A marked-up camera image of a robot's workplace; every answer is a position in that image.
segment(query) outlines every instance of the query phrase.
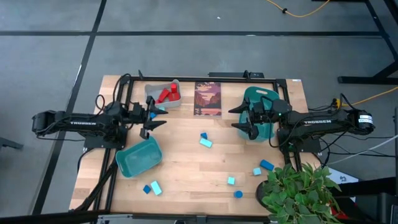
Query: potted plant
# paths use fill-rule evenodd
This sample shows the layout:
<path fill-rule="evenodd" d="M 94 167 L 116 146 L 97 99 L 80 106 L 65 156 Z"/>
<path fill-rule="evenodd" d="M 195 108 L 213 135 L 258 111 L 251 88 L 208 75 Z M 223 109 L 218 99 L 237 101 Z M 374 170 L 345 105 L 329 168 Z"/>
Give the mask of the potted plant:
<path fill-rule="evenodd" d="M 328 188 L 341 189 L 327 177 L 329 168 L 302 167 L 301 172 L 294 171 L 291 164 L 277 167 L 257 187 L 257 200 L 272 213 L 269 219 L 278 224 L 340 223 L 330 212 L 331 207 L 340 208 Z"/>

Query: gray tray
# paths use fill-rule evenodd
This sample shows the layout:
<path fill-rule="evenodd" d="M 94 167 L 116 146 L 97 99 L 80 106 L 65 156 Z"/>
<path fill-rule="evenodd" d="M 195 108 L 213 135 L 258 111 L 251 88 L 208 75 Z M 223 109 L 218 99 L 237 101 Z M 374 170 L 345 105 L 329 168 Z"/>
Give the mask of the gray tray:
<path fill-rule="evenodd" d="M 181 91 L 180 91 L 180 82 L 178 80 L 173 80 L 170 83 L 166 84 L 160 84 L 160 85 L 145 85 L 145 99 L 148 96 L 152 96 L 155 100 L 159 98 L 159 95 L 162 93 L 163 89 L 168 89 L 168 91 L 171 91 L 171 84 L 176 83 L 177 84 L 177 91 L 180 93 L 180 99 L 176 101 L 169 101 L 168 98 L 166 98 L 163 103 L 157 103 L 156 107 L 159 108 L 161 106 L 165 108 L 173 108 L 173 107 L 178 107 L 181 105 Z"/>

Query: yellow cable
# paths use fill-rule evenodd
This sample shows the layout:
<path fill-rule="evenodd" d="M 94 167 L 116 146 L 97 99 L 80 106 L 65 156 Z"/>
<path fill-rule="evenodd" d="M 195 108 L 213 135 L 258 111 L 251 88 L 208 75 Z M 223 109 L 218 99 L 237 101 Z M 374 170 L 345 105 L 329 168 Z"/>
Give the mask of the yellow cable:
<path fill-rule="evenodd" d="M 371 96 L 371 97 L 369 97 L 369 98 L 367 98 L 367 99 L 365 99 L 365 100 L 358 101 L 358 102 L 356 102 L 356 103 L 353 103 L 352 105 L 353 105 L 353 106 L 354 106 L 354 105 L 358 105 L 358 104 L 360 104 L 360 103 L 369 101 L 369 100 L 374 99 L 374 98 L 376 98 L 376 97 L 379 97 L 379 96 L 381 96 L 381 95 L 390 93 L 390 92 L 392 92 L 392 91 L 394 91 L 394 90 L 398 90 L 398 87 L 395 87 L 395 88 L 393 88 L 393 89 L 391 89 L 391 90 L 388 90 L 388 91 L 385 91 L 385 92 L 383 92 L 383 93 L 379 93 L 379 94 L 377 94 L 377 95 Z"/>
<path fill-rule="evenodd" d="M 274 6 L 278 7 L 278 8 L 279 8 L 280 10 L 282 10 L 282 11 L 284 10 L 282 7 L 278 6 L 278 4 L 274 3 L 274 2 L 271 1 L 271 0 L 267 0 L 267 2 L 273 4 Z M 326 4 L 328 4 L 328 2 L 330 2 L 330 0 L 327 0 L 325 3 L 323 3 L 321 6 L 319 6 L 318 9 L 316 9 L 316 10 L 314 10 L 314 11 L 312 11 L 312 12 L 306 14 L 306 15 L 297 16 L 297 15 L 295 15 L 295 14 L 290 13 L 288 10 L 286 10 L 286 14 L 291 15 L 291 16 L 294 16 L 294 17 L 297 17 L 297 18 L 303 18 L 303 17 L 306 17 L 306 16 L 309 16 L 309 15 L 312 15 L 312 14 L 316 13 L 319 9 L 321 9 L 323 6 L 325 6 Z"/>

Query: red block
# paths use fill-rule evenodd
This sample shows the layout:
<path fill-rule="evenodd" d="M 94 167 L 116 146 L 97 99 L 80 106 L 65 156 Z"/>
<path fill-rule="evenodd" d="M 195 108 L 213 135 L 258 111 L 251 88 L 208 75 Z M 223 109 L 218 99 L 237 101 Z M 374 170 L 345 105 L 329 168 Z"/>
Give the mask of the red block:
<path fill-rule="evenodd" d="M 176 93 L 177 92 L 177 84 L 172 83 L 171 84 L 171 89 L 172 89 L 172 93 Z"/>
<path fill-rule="evenodd" d="M 159 103 L 163 102 L 164 99 L 166 99 L 166 96 L 169 94 L 169 91 L 167 89 L 164 89 L 162 91 L 162 93 L 159 95 L 159 99 L 157 99 L 159 101 Z"/>
<path fill-rule="evenodd" d="M 170 101 L 176 101 L 180 99 L 180 94 L 179 93 L 169 93 L 169 95 L 167 95 L 167 97 L 169 98 Z"/>

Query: landscape picture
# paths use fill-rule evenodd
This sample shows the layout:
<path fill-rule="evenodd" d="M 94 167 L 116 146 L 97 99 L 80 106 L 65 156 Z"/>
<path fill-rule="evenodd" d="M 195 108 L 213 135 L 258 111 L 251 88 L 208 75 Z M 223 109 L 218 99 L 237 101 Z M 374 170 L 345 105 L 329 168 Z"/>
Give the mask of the landscape picture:
<path fill-rule="evenodd" d="M 193 115 L 221 116 L 221 83 L 196 82 Z"/>

